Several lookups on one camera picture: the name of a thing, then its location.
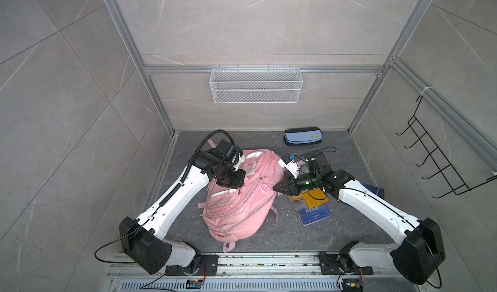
orange wire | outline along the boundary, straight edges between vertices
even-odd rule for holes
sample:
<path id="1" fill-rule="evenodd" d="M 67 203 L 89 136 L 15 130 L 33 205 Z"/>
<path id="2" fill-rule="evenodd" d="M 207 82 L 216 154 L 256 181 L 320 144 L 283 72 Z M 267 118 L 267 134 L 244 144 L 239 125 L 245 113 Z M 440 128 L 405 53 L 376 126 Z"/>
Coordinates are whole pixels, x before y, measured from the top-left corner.
<path id="1" fill-rule="evenodd" d="M 357 284 L 361 284 L 361 282 L 362 282 L 362 268 L 360 268 L 360 270 L 361 270 L 361 279 L 359 280 L 359 283 L 357 283 Z"/>
<path id="2" fill-rule="evenodd" d="M 205 277 L 207 275 L 207 271 L 205 270 L 205 264 L 201 263 L 201 265 L 202 265 L 202 268 L 204 269 L 204 280 L 202 281 L 202 285 L 204 285 L 204 283 L 205 283 Z"/>

pink backpack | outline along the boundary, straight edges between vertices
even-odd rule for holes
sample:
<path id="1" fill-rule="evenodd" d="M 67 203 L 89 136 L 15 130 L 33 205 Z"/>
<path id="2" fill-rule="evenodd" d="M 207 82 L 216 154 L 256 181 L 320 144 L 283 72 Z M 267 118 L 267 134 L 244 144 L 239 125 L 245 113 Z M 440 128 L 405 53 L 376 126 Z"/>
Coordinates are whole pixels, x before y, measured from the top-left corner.
<path id="1" fill-rule="evenodd" d="M 273 207 L 277 193 L 273 186 L 283 179 L 284 169 L 278 164 L 280 157 L 273 151 L 261 149 L 244 151 L 245 161 L 240 169 L 245 170 L 245 185 L 239 189 L 228 189 L 209 183 L 207 200 L 199 204 L 204 207 L 202 217 L 211 235 L 223 242 L 223 251 L 230 252 L 239 239 L 257 232 L 269 210 L 278 220 Z"/>

blue pencil case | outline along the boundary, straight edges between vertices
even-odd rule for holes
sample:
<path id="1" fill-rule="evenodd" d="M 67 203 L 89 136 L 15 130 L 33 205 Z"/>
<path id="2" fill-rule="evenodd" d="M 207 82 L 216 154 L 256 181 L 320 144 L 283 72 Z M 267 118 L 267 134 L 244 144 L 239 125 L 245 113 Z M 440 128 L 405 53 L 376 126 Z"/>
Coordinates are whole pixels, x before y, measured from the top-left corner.
<path id="1" fill-rule="evenodd" d="M 283 141 L 287 146 L 303 146 L 321 143 L 323 134 L 317 127 L 292 128 L 285 130 Z"/>

gray tiled wall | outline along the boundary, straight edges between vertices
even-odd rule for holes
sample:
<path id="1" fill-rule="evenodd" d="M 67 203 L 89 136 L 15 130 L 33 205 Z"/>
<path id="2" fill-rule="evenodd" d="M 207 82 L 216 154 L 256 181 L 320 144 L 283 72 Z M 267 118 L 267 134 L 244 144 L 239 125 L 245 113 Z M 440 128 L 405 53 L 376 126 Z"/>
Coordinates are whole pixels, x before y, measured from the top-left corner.
<path id="1" fill-rule="evenodd" d="M 169 137 L 102 0 L 0 0 L 0 22 L 0 290 L 96 290 Z"/>
<path id="2" fill-rule="evenodd" d="M 283 130 L 317 126 L 345 130 L 374 78 L 373 73 L 304 74 L 297 103 L 213 102 L 209 74 L 154 74 L 152 79 L 178 130 Z"/>
<path id="3" fill-rule="evenodd" d="M 496 0 L 434 0 L 401 53 L 497 144 Z"/>
<path id="4" fill-rule="evenodd" d="M 497 21 L 495 0 L 434 0 L 414 31 L 401 58 L 426 82 L 435 87 L 490 140 L 497 143 Z M 456 196 L 438 174 L 431 159 L 422 167 L 426 150 L 411 132 L 402 136 L 416 106 L 417 92 L 393 72 L 385 82 L 354 137 L 376 181 L 386 196 L 420 218 L 434 216 L 443 228 L 447 259 L 440 271 L 444 291 L 495 291 L 497 275 L 497 216 L 494 203 L 497 182 Z M 493 175 L 492 169 L 426 102 L 417 112 L 419 121 L 433 136 L 447 159 L 466 183 L 473 187 Z M 414 126 L 420 133 L 420 127 Z M 431 151 L 433 142 L 423 139 Z M 440 154 L 441 168 L 448 162 Z M 446 169 L 453 187 L 462 181 Z M 437 276 L 431 282 L 437 283 Z"/>
<path id="5" fill-rule="evenodd" d="M 440 266 L 443 286 L 441 291 L 494 291 L 496 281 L 497 247 L 495 233 L 497 217 L 494 203 L 497 197 L 495 182 L 456 196 L 440 196 L 450 190 L 438 174 L 431 159 L 421 167 L 427 152 L 416 136 L 407 131 L 407 121 L 416 109 L 419 94 L 396 72 L 386 78 L 364 118 L 353 134 L 364 160 L 378 185 L 385 189 L 386 199 L 403 211 L 420 219 L 429 217 L 442 228 L 446 260 Z M 416 117 L 431 134 L 448 160 L 466 183 L 473 187 L 491 177 L 492 169 L 425 101 L 419 105 Z M 421 135 L 421 127 L 413 125 Z M 429 151 L 434 143 L 424 137 Z M 448 162 L 434 152 L 440 168 Z M 446 169 L 445 177 L 453 187 L 462 181 L 455 171 Z M 436 273 L 430 281 L 438 284 Z"/>
<path id="6" fill-rule="evenodd" d="M 381 64 L 416 0 L 118 0 L 147 64 Z"/>

yellow object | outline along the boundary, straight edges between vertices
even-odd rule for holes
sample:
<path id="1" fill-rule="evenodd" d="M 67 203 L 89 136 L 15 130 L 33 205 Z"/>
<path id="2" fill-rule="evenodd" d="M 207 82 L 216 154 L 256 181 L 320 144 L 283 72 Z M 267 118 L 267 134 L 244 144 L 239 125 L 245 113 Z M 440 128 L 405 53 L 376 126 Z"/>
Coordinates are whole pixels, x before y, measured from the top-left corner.
<path id="1" fill-rule="evenodd" d="M 307 208 L 309 209 L 314 207 L 319 207 L 322 204 L 327 203 L 329 201 L 325 192 L 321 191 L 320 189 L 311 190 L 310 194 L 312 195 L 312 197 L 309 195 L 309 191 L 301 192 L 299 195 L 300 197 L 302 197 L 302 199 L 306 203 Z"/>

